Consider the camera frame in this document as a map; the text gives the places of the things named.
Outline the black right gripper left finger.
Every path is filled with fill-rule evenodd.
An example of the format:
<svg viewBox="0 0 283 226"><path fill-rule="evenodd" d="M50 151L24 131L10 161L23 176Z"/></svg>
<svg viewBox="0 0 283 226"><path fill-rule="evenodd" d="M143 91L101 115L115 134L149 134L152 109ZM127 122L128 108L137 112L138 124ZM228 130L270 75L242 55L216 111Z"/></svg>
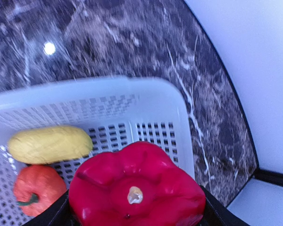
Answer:
<svg viewBox="0 0 283 226"><path fill-rule="evenodd" d="M24 224L24 226L72 226L73 214L71 213L68 191L55 201L42 214Z"/></svg>

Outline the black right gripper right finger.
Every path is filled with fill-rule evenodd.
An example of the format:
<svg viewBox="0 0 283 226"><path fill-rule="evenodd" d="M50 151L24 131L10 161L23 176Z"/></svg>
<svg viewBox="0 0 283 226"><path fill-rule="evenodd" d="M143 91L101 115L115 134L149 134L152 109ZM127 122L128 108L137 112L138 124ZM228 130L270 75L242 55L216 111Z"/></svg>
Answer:
<svg viewBox="0 0 283 226"><path fill-rule="evenodd" d="M206 206L200 226L249 226L232 214L205 187L200 186L206 196Z"/></svg>

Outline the red toy bell pepper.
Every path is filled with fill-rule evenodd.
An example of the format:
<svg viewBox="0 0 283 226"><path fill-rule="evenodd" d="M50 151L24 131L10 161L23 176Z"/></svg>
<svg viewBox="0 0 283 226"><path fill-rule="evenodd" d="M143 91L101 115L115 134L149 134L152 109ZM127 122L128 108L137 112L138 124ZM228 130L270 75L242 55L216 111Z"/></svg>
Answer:
<svg viewBox="0 0 283 226"><path fill-rule="evenodd" d="M76 171L69 203L83 226L194 226L206 197L157 145L100 153Z"/></svg>

